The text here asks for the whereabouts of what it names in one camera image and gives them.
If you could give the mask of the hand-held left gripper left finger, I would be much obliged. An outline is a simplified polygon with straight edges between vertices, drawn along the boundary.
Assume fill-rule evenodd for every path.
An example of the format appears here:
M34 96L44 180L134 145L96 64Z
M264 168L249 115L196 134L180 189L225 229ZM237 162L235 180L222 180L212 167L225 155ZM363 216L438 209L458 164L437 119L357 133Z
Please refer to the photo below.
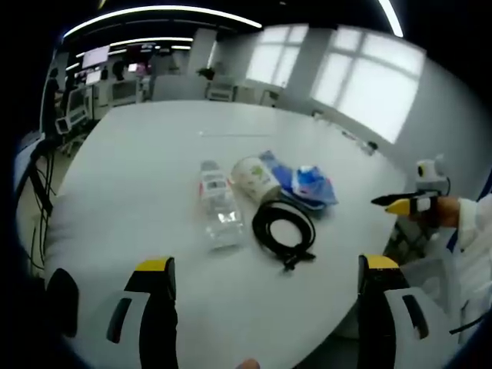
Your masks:
M81 327L78 353L90 368L177 368L175 260L140 263Z

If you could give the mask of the person's right hand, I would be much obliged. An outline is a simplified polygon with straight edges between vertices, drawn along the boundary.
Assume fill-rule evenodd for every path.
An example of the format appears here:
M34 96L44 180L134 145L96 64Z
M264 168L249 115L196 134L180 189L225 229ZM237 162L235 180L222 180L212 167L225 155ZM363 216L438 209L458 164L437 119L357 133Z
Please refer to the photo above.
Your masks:
M433 210L418 212L410 216L411 221L416 221L429 228L457 228L459 219L459 199L449 196L436 197Z

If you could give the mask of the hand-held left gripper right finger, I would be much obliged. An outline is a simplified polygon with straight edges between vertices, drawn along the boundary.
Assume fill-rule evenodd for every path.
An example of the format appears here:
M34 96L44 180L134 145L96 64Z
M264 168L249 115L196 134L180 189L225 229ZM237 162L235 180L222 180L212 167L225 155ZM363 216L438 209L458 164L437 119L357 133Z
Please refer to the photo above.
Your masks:
M359 368L442 368L453 355L450 322L383 255L359 257Z

